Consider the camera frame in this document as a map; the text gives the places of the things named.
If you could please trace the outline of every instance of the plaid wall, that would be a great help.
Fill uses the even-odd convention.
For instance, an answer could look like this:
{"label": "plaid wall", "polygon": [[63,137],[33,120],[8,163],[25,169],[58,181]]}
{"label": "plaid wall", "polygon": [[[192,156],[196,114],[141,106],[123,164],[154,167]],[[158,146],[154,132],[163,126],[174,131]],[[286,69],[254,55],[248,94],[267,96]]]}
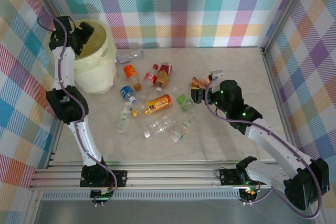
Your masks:
{"label": "plaid wall", "polygon": [[299,0],[268,58],[297,145],[329,164],[336,210],[336,0]]}
{"label": "plaid wall", "polygon": [[[57,120],[45,98],[54,82],[40,0],[0,0],[0,223],[18,223],[35,168]],[[50,22],[43,22],[49,27]]]}
{"label": "plaid wall", "polygon": [[118,48],[259,46],[275,3],[281,0],[54,0],[62,14],[106,22]]}
{"label": "plaid wall", "polygon": [[261,46],[260,46],[261,48],[264,48],[266,46],[266,43],[268,42],[271,34],[273,33],[273,31],[275,29],[275,26],[276,26],[277,22],[279,21],[280,16],[283,13],[283,11],[285,10],[289,1],[290,0],[282,0],[281,1],[281,4],[279,5],[279,8],[277,9],[277,11],[274,15],[274,17],[272,19],[272,22],[271,22],[270,26],[268,27],[266,35],[265,35],[264,39],[262,40],[262,43],[261,43]]}

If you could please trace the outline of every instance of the wire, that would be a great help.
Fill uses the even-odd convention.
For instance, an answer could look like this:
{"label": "wire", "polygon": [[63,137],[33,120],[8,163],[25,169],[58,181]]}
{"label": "wire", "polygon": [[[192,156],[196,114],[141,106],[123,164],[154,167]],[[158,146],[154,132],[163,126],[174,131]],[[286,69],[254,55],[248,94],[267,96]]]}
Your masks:
{"label": "wire", "polygon": [[72,33],[76,30],[76,24],[75,24],[75,22],[72,20],[72,18],[70,17],[70,16],[68,16],[69,17],[69,20],[71,20],[71,22],[73,23],[73,31],[72,31]]}
{"label": "wire", "polygon": [[40,27],[42,27],[43,29],[45,29],[45,30],[47,30],[47,31],[55,31],[55,30],[50,30],[50,29],[48,29],[47,27],[44,27],[44,26],[40,23],[39,18],[36,19],[36,22],[37,22],[37,24],[38,24]]}
{"label": "wire", "polygon": [[248,200],[245,200],[245,199],[242,199],[244,202],[246,202],[246,203],[249,203],[249,204],[251,204],[251,205],[253,205],[253,204],[255,204],[255,203],[258,203],[258,202],[261,202],[262,200],[264,200],[268,195],[270,195],[270,193],[272,192],[274,190],[274,188],[273,187],[271,187],[271,189],[264,195],[264,196],[262,196],[260,199],[256,199],[255,201],[252,201],[252,202],[250,202],[250,201],[248,201]]}
{"label": "wire", "polygon": [[[76,24],[75,24],[75,22],[72,20],[72,18],[70,17],[70,16],[68,16],[68,18],[69,18],[69,20],[71,20],[71,22],[73,23],[73,31],[72,32],[74,32],[75,30],[76,30]],[[43,26],[41,23],[40,23],[40,20],[39,20],[39,18],[37,18],[36,19],[36,22],[37,22],[37,24],[40,26],[40,27],[42,27],[43,29],[45,29],[45,30],[47,30],[47,31],[55,31],[55,30],[50,30],[50,29],[48,29],[47,27],[45,27],[45,26]]]}
{"label": "wire", "polygon": [[299,215],[299,216],[301,216],[301,217],[303,217],[303,218],[306,218],[306,219],[314,219],[314,218],[316,218],[316,217],[320,214],[321,207],[322,207],[322,192],[321,192],[321,188],[320,188],[319,182],[318,182],[318,180],[317,180],[317,178],[316,178],[314,172],[313,172],[312,169],[310,168],[310,166],[307,164],[307,162],[306,162],[306,161],[305,161],[305,160],[304,160],[304,159],[303,159],[303,158],[302,158],[302,157],[301,157],[295,150],[293,150],[293,148],[292,148],[288,143],[286,143],[286,142],[285,142],[284,140],[282,140],[278,135],[276,135],[275,133],[273,133],[273,132],[270,131],[269,129],[267,129],[267,128],[265,128],[265,127],[263,127],[263,126],[261,126],[261,125],[255,123],[255,122],[250,122],[250,121],[245,121],[245,120],[226,119],[226,118],[223,118],[223,117],[221,117],[221,116],[219,116],[219,115],[216,115],[216,114],[212,111],[212,109],[210,108],[210,106],[209,106],[209,102],[208,102],[209,87],[212,85],[212,83],[213,83],[216,79],[218,79],[218,77],[215,77],[214,79],[212,79],[212,80],[210,81],[209,85],[208,85],[208,86],[206,87],[206,89],[205,89],[205,105],[206,105],[206,107],[208,108],[208,110],[210,111],[210,113],[211,113],[213,116],[215,116],[215,117],[217,117],[217,118],[219,118],[219,119],[221,119],[221,120],[223,120],[223,121],[225,121],[225,122],[229,122],[229,123],[246,123],[246,124],[248,124],[248,125],[253,125],[253,126],[255,126],[255,127],[257,127],[257,128],[259,128],[259,129],[265,131],[267,134],[273,136],[276,140],[278,140],[281,144],[283,144],[289,151],[291,151],[291,152],[293,153],[293,155],[294,155],[295,157],[297,157],[298,160],[301,161],[301,162],[303,163],[303,165],[307,168],[307,170],[308,170],[309,173],[311,174],[311,176],[312,176],[312,178],[313,178],[313,181],[314,181],[314,183],[315,183],[315,185],[316,185],[316,188],[317,188],[317,194],[318,194],[318,206],[317,206],[316,212],[315,212],[313,215],[306,216],[306,215],[300,213],[298,210],[296,210],[295,207],[293,207],[291,203],[289,203],[286,199],[284,199],[283,196],[281,196],[280,194],[278,194],[278,193],[276,192],[276,190],[274,190],[274,192],[275,192],[275,193],[280,197],[280,199],[282,199],[282,200],[286,203],[286,205],[287,205],[290,209],[292,209],[297,215]]}
{"label": "wire", "polygon": [[79,133],[79,129],[78,129],[78,124],[83,122],[84,121],[84,118],[85,118],[85,108],[84,108],[84,105],[76,98],[74,97],[71,93],[69,93],[64,85],[63,85],[63,81],[62,81],[62,76],[61,76],[61,63],[62,63],[62,60],[63,60],[63,55],[64,55],[64,52],[65,52],[65,49],[66,49],[66,45],[67,45],[67,41],[68,41],[68,33],[65,29],[65,26],[62,24],[61,21],[59,21],[57,18],[54,18],[54,17],[51,17],[51,16],[47,16],[53,20],[55,20],[63,29],[64,31],[64,43],[63,43],[63,47],[62,47],[62,51],[59,55],[59,59],[58,59],[58,71],[57,71],[57,75],[58,75],[58,80],[59,80],[59,85],[60,87],[62,88],[63,92],[70,98],[72,98],[81,108],[82,110],[82,116],[80,118],[80,120],[78,120],[77,122],[73,123],[74,126],[75,126],[75,129],[76,129],[76,135],[77,135],[77,138],[78,138],[78,142],[80,144],[80,146],[82,147],[83,151],[88,155],[88,157],[90,159],[92,159],[93,161],[95,161],[99,166],[101,166],[102,168],[104,168],[105,170],[107,170],[113,177],[114,179],[114,190],[113,190],[113,193],[111,193],[111,196],[110,198],[105,202],[105,205],[111,201],[112,199],[112,196],[114,195],[114,193],[116,192],[116,189],[118,187],[118,183],[117,183],[117,178],[115,176],[115,174],[113,173],[113,171],[111,171],[107,166],[103,165],[100,161],[98,161],[95,157],[93,157],[91,154],[89,154],[89,151],[85,148],[84,144],[83,144],[83,141],[80,137],[80,133]]}

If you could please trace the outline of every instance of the green bottle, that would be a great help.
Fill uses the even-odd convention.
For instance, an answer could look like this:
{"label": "green bottle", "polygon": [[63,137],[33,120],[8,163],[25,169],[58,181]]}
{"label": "green bottle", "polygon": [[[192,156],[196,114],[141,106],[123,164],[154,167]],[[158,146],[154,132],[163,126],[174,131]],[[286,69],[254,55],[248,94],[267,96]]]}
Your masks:
{"label": "green bottle", "polygon": [[181,106],[181,109],[184,112],[195,111],[196,105],[188,95],[182,93],[178,88],[173,88],[173,93],[176,97],[177,103]]}

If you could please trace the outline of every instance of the white floor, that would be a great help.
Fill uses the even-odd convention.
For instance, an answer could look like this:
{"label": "white floor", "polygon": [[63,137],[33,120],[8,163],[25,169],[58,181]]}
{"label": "white floor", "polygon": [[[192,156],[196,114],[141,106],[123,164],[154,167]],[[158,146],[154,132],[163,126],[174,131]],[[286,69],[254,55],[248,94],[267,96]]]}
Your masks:
{"label": "white floor", "polygon": [[[161,62],[168,61],[173,64],[170,81],[162,94],[171,94],[173,87],[189,94],[189,83],[193,76],[223,69],[225,77],[236,80],[242,88],[245,103],[257,109],[274,127],[274,132],[284,136],[259,49],[146,49],[144,53],[144,59],[132,62],[140,78],[144,77],[154,63],[160,65]],[[124,65],[117,66],[117,72],[126,83],[123,67]],[[193,132],[176,144],[165,133],[146,139],[140,118],[131,118],[127,134],[118,134],[119,113],[124,101],[116,87],[100,95],[83,95],[89,104],[92,136],[106,161],[240,160],[249,155],[260,159],[271,158],[252,140],[228,123],[212,116],[204,103],[197,105],[197,124],[193,127]],[[152,98],[156,98],[155,96],[157,97],[153,91]],[[147,120],[153,121],[166,113],[181,114],[175,103],[170,109],[149,115]],[[66,125],[61,133],[55,161],[81,161],[75,138]]]}

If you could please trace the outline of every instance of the trash bin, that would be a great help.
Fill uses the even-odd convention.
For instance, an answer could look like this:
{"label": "trash bin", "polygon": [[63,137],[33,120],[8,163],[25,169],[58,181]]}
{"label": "trash bin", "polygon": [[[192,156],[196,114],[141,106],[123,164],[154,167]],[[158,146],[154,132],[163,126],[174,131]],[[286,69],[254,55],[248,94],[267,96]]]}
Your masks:
{"label": "trash bin", "polygon": [[86,19],[77,20],[76,27],[79,27],[81,22],[87,22],[95,29],[73,63],[75,83],[86,93],[102,94],[113,86],[117,49],[111,30],[105,23]]}

